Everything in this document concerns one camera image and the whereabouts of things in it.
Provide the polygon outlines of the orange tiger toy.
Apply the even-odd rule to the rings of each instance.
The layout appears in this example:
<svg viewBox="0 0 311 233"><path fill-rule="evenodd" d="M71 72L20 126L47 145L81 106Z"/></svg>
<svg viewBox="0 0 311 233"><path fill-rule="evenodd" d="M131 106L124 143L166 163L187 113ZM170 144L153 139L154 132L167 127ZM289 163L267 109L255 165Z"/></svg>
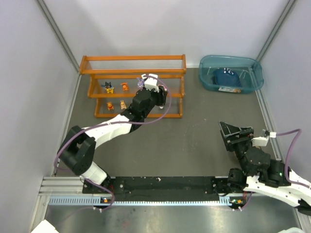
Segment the orange tiger toy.
<svg viewBox="0 0 311 233"><path fill-rule="evenodd" d="M129 91L128 83L121 83L123 91Z"/></svg>

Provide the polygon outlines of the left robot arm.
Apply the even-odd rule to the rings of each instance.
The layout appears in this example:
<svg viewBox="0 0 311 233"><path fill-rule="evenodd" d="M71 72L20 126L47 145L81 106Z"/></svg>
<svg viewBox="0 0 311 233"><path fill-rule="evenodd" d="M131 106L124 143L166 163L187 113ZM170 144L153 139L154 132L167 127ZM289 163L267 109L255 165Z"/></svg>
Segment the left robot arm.
<svg viewBox="0 0 311 233"><path fill-rule="evenodd" d="M74 126L60 146L57 158L75 175L89 183L105 188L110 186L111 177L94 161L97 147L111 139L131 133L146 124L145 118L155 106L164 106L169 89L159 85L136 92L132 103L109 121L91 127Z"/></svg>

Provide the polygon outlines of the purple bunny toy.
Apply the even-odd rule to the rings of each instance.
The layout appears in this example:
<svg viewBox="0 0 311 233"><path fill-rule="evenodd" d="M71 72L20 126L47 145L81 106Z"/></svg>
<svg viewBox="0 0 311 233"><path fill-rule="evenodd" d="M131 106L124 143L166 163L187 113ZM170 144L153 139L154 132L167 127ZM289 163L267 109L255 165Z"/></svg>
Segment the purple bunny toy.
<svg viewBox="0 0 311 233"><path fill-rule="evenodd" d="M138 89L142 89L144 87L144 79L142 77L137 77L138 80Z"/></svg>

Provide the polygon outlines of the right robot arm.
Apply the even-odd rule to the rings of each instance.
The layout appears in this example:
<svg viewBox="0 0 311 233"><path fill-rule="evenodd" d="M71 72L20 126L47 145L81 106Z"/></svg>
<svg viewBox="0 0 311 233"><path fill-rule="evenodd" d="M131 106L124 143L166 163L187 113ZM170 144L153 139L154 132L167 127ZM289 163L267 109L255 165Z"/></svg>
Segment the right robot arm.
<svg viewBox="0 0 311 233"><path fill-rule="evenodd" d="M228 152L237 157L240 168L232 168L225 184L215 185L217 194L259 193L280 200L298 212L311 214L311 183L301 178L288 165L271 158L262 147L279 134L262 130L254 136L253 127L237 127L219 122L220 133Z"/></svg>

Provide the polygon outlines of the black yellow dog toy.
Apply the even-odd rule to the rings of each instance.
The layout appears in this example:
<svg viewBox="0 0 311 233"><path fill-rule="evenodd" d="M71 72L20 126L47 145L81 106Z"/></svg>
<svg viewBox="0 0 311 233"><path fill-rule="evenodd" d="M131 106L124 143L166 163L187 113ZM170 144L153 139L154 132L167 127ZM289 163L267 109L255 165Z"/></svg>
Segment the black yellow dog toy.
<svg viewBox="0 0 311 233"><path fill-rule="evenodd" d="M105 82L101 85L101 87L104 88L108 94L114 93L114 87L112 86L111 82Z"/></svg>

